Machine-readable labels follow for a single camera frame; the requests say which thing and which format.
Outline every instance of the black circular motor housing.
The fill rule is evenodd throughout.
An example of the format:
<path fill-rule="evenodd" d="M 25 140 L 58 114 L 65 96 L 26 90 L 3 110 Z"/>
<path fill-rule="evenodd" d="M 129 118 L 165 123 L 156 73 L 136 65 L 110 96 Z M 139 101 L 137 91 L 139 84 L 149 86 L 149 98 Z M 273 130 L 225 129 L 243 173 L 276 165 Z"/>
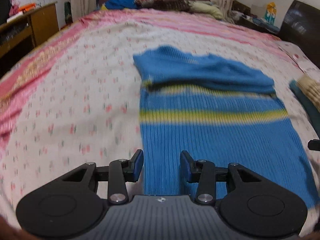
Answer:
<path fill-rule="evenodd" d="M 101 218 L 103 202 L 94 192 L 47 185 L 18 203 L 16 215 L 26 231 L 39 237 L 66 239 L 88 230 Z"/>
<path fill-rule="evenodd" d="M 220 202 L 222 218 L 255 237 L 277 238 L 299 232 L 307 217 L 303 200 L 271 181 L 242 183 Z"/>

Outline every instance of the beige knitted fabric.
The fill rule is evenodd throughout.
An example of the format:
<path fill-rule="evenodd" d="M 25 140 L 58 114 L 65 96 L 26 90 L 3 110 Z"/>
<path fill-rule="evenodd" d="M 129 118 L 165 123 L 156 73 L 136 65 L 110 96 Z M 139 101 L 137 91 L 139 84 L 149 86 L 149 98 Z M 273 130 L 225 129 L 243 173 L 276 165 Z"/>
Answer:
<path fill-rule="evenodd" d="M 297 86 L 320 112 L 320 84 L 310 78 L 307 74 L 304 74 L 297 81 Z"/>

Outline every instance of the bed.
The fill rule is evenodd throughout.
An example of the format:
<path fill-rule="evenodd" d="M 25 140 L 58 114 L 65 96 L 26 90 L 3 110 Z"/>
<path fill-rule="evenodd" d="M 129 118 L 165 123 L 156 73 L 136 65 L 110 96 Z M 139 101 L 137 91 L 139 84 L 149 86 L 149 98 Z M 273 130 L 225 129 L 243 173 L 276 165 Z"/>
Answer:
<path fill-rule="evenodd" d="M 0 83 L 0 211 L 12 225 L 19 226 L 14 210 L 30 191 L 83 163 L 104 166 L 143 148 L 141 78 L 132 55 L 164 44 L 240 61 L 272 77 L 305 151 L 317 156 L 307 143 L 318 137 L 288 88 L 303 74 L 289 43 L 188 13 L 97 11 L 33 51 Z M 314 170 L 313 176 L 319 188 Z M 128 183 L 129 194 L 143 193 L 142 180 Z M 98 195 L 106 198 L 107 183 L 100 184 Z M 317 221 L 315 206 L 302 235 Z"/>

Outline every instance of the orange object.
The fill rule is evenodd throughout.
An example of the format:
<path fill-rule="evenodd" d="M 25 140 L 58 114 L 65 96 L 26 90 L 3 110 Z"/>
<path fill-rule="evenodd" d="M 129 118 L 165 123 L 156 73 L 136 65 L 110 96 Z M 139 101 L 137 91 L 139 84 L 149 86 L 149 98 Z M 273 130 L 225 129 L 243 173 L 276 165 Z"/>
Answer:
<path fill-rule="evenodd" d="M 24 6 L 21 6 L 19 7 L 19 12 L 27 12 L 27 11 L 30 11 L 32 9 L 35 9 L 36 8 L 36 4 L 35 3 L 29 3 L 29 4 L 26 4 Z"/>

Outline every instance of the gray ribbed panel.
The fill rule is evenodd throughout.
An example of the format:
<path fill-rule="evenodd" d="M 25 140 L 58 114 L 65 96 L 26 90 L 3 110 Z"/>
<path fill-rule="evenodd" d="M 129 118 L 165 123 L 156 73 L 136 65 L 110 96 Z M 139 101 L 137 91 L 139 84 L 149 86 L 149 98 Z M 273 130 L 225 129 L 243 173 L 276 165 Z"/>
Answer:
<path fill-rule="evenodd" d="M 196 205 L 188 196 L 164 196 L 164 202 L 159 198 L 138 195 L 127 205 L 113 206 L 97 227 L 74 240 L 253 239 L 234 232 L 214 208 Z"/>

